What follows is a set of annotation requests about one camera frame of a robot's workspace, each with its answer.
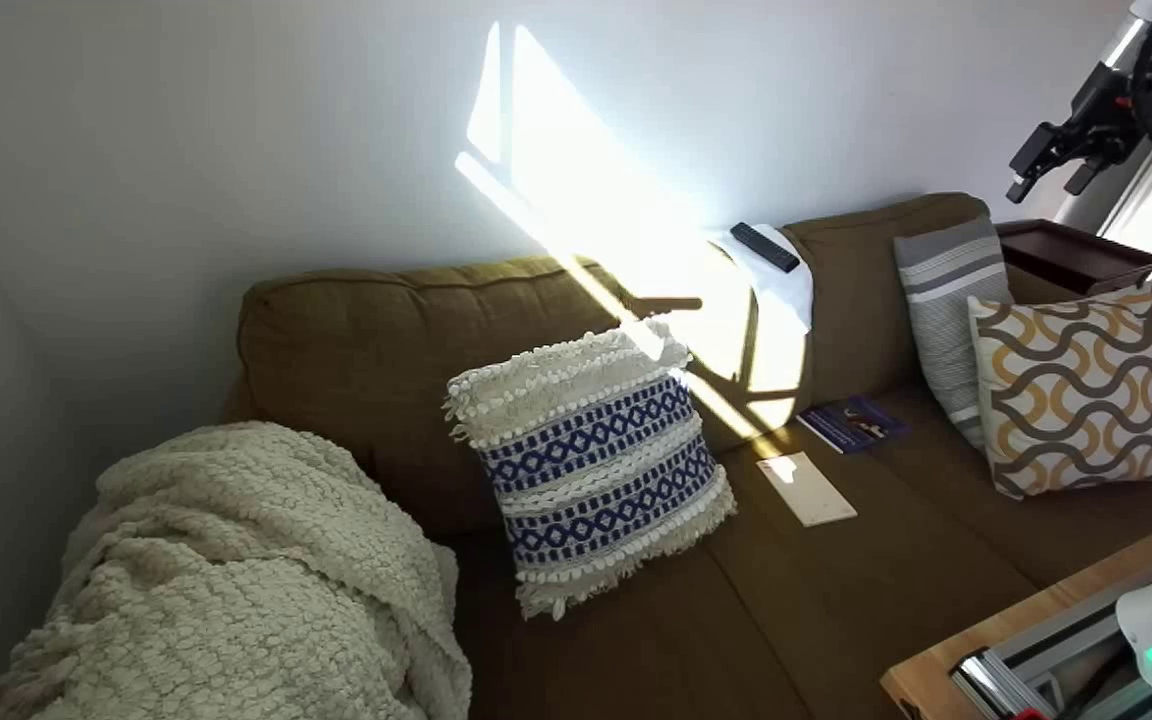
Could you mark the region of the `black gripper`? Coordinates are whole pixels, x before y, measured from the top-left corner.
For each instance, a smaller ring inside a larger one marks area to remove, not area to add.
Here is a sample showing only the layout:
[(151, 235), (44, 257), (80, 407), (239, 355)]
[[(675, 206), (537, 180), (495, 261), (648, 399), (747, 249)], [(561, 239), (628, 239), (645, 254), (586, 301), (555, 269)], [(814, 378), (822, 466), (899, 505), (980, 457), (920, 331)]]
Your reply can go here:
[(1076, 164), (1064, 192), (1078, 195), (1103, 168), (1123, 164), (1138, 142), (1138, 91), (1123, 74), (1096, 66), (1070, 95), (1067, 121), (1040, 121), (1007, 162), (1007, 201), (1018, 206), (1046, 173), (1064, 164)]

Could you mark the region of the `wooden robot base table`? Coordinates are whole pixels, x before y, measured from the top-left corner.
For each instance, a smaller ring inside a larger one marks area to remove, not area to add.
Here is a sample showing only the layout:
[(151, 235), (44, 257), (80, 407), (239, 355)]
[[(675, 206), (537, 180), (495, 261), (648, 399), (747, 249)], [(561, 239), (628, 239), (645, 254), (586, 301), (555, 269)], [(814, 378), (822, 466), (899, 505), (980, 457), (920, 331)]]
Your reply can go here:
[(1152, 583), (1152, 535), (893, 663), (879, 688), (902, 720), (1058, 720), (1123, 654), (1117, 596)]

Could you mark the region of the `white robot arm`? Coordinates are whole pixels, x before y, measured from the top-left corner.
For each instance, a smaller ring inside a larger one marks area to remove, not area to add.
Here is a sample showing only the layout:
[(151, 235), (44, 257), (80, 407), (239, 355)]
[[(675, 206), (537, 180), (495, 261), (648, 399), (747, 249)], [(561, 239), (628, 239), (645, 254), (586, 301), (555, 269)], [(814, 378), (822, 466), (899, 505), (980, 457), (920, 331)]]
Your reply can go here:
[(1067, 100), (1067, 115), (1058, 123), (1040, 121), (1015, 149), (1007, 201), (1018, 206), (1064, 164), (1076, 164), (1064, 192), (1078, 195), (1138, 146), (1152, 146), (1152, 0), (1128, 4), (1128, 26)]

